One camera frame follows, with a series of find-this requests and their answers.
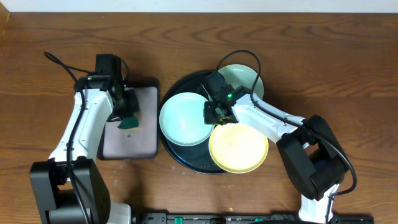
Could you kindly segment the pale green plate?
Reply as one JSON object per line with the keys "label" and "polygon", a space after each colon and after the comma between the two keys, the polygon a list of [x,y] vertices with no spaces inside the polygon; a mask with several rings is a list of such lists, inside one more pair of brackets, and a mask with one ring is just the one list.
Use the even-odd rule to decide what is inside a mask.
{"label": "pale green plate", "polygon": [[[251,89],[252,85],[257,77],[257,72],[251,67],[241,64],[231,64],[222,67],[218,70],[224,77],[227,84],[230,84],[234,89],[239,86],[245,86]],[[258,78],[254,93],[263,99],[264,96],[264,85],[261,78]]]}

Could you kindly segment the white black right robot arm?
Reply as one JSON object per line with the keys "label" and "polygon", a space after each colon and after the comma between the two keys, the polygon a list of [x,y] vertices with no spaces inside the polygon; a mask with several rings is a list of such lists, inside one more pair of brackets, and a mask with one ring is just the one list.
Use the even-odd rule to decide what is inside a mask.
{"label": "white black right robot arm", "polygon": [[254,128],[276,143],[290,181],[302,195],[301,220],[329,223],[338,191],[353,166],[328,123],[318,115],[309,119],[294,116],[261,100],[244,86],[206,88],[211,100],[205,103],[205,122],[240,123]]}

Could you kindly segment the green yellow sponge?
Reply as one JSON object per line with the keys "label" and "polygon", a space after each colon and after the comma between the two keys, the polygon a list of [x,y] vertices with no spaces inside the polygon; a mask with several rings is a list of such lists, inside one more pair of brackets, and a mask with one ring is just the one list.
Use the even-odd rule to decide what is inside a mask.
{"label": "green yellow sponge", "polygon": [[118,128],[127,130],[127,129],[136,129],[139,127],[139,120],[135,116],[124,117]]}

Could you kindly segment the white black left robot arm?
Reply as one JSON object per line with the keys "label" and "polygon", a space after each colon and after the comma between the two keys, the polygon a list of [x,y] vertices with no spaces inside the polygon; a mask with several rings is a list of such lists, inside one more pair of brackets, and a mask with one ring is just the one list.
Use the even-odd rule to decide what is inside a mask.
{"label": "white black left robot arm", "polygon": [[110,199],[96,165],[109,116],[128,110],[123,77],[81,77],[74,89],[75,105],[62,139],[46,161],[30,168],[41,222],[134,223],[132,207]]}

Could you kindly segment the yellow plate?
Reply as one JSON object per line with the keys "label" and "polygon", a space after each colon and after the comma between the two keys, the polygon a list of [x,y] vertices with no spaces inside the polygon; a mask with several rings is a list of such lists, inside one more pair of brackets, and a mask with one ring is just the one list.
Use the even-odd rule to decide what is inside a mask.
{"label": "yellow plate", "polygon": [[209,153],[214,163],[234,174],[257,169],[266,159],[268,138],[245,124],[217,126],[209,140]]}

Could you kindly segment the light green plate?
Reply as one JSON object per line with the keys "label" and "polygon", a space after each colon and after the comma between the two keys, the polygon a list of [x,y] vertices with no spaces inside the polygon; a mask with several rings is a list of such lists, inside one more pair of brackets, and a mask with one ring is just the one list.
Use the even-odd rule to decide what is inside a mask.
{"label": "light green plate", "polygon": [[205,141],[215,126],[206,124],[204,105],[208,100],[198,93],[179,93],[169,98],[160,110],[163,135],[179,146],[195,146]]}

